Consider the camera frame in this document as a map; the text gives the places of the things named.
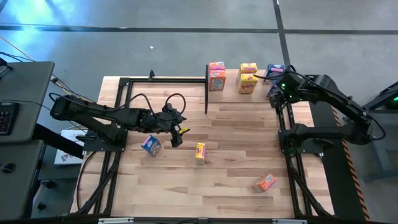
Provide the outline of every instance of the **wooden table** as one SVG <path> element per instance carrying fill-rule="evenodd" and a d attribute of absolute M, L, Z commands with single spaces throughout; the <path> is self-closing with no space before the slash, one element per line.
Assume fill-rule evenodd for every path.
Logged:
<path fill-rule="evenodd" d="M 204 113 L 203 84 L 134 84 L 132 95 L 145 93 L 155 111 L 160 111 L 172 93 L 184 95 L 187 108 L 183 116 L 187 120 L 182 127 L 191 131 L 183 135 L 183 144 L 178 148 L 171 147 L 170 134 L 156 134 L 163 145 L 156 157 L 141 149 L 148 134 L 129 132 L 119 166 L 112 216 L 294 217 L 285 158 L 277 137 L 279 122 L 265 98 L 269 85 L 259 82 L 252 95 L 239 95 L 235 85 L 237 72 L 227 70 L 224 91 L 209 93 L 208 114 Z M 99 104 L 114 106 L 119 78 L 104 77 Z M 181 110 L 180 98 L 170 102 Z M 137 98 L 131 107 L 147 108 L 147 103 Z M 313 125 L 308 103 L 295 104 L 294 116 L 297 123 Z M 198 142 L 206 144 L 205 165 L 195 162 Z M 93 156 L 81 177 L 82 203 L 98 185 L 103 156 L 100 152 Z M 303 154 L 303 164 L 308 187 L 333 213 L 321 160 Z M 252 184 L 267 174 L 273 174 L 277 182 L 268 191 L 255 193 Z M 298 195 L 304 211 L 301 191 Z"/>

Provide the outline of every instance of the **white paper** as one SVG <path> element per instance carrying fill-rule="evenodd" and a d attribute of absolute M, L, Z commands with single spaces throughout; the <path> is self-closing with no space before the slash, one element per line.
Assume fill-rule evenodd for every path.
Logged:
<path fill-rule="evenodd" d="M 61 132 L 61 136 L 71 141 L 77 141 L 76 143 L 84 146 L 84 143 L 78 141 L 76 136 L 84 136 L 86 134 L 85 131 L 82 130 L 63 130 Z M 57 155 L 55 156 L 54 164 L 55 165 L 71 165 L 71 164 L 81 164 L 82 159 L 79 159 L 75 156 L 71 156 L 67 153 L 64 153 L 61 150 L 57 150 Z"/>

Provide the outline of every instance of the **concrete floor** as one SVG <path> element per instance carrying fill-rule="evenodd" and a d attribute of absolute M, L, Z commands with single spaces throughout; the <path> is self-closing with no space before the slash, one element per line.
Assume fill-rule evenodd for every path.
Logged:
<path fill-rule="evenodd" d="M 0 1 L 0 25 L 278 29 L 272 0 L 13 0 Z M 279 0 L 285 29 L 398 30 L 395 0 Z M 54 74 L 74 91 L 97 100 L 105 75 L 203 75 L 203 66 L 223 60 L 283 63 L 279 34 L 184 32 L 41 32 L 0 30 L 35 60 L 55 62 Z M 301 73 L 325 73 L 360 104 L 397 81 L 397 35 L 287 34 L 291 64 Z M 20 55 L 0 41 L 0 50 Z M 62 93 L 54 85 L 49 92 Z M 46 98 L 45 105 L 51 101 Z M 68 122 L 39 122 L 54 131 Z M 366 148 L 350 147 L 359 176 L 372 172 Z M 372 220 L 396 223 L 398 178 L 364 183 Z"/>

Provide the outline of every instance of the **blue box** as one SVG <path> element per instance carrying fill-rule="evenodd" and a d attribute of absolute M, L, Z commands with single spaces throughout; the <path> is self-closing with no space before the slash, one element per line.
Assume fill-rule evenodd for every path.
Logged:
<path fill-rule="evenodd" d="M 141 148 L 147 151 L 152 157 L 155 157 L 157 151 L 162 148 L 162 145 L 157 138 L 153 137 L 153 135 L 149 135 L 144 143 L 142 143 Z"/>
<path fill-rule="evenodd" d="M 285 65 L 277 65 L 277 64 L 269 64 L 267 66 L 267 75 L 266 77 L 276 77 L 278 75 L 281 75 L 285 70 Z M 267 96 L 278 96 L 282 94 L 282 90 L 277 87 L 276 82 L 277 80 L 271 80 L 272 86 L 271 89 L 269 90 Z"/>

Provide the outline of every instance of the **black keyboard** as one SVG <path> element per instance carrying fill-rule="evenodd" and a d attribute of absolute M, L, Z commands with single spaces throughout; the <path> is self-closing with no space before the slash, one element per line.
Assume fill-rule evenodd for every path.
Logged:
<path fill-rule="evenodd" d="M 10 135 L 18 112 L 19 103 L 0 105 L 0 136 Z"/>

